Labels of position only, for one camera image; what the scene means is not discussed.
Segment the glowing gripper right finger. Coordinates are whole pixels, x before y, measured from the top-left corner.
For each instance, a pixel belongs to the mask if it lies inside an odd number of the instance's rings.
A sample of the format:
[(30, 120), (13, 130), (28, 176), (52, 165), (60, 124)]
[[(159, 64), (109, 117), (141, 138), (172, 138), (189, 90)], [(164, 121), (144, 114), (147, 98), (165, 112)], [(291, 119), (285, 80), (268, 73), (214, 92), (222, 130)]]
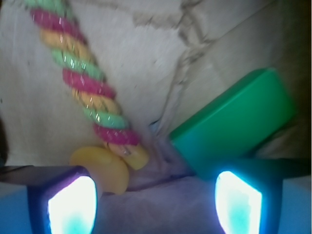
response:
[(195, 171), (214, 183), (214, 206), (226, 234), (276, 234), (281, 212), (280, 162), (207, 160)]

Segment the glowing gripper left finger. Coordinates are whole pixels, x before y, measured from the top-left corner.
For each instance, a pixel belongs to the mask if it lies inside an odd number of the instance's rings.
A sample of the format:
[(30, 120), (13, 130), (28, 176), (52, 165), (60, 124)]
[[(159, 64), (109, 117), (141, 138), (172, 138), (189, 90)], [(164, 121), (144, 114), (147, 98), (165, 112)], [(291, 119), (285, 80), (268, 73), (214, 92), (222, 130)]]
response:
[(97, 187), (82, 166), (31, 167), (26, 174), (35, 234), (90, 234), (97, 212)]

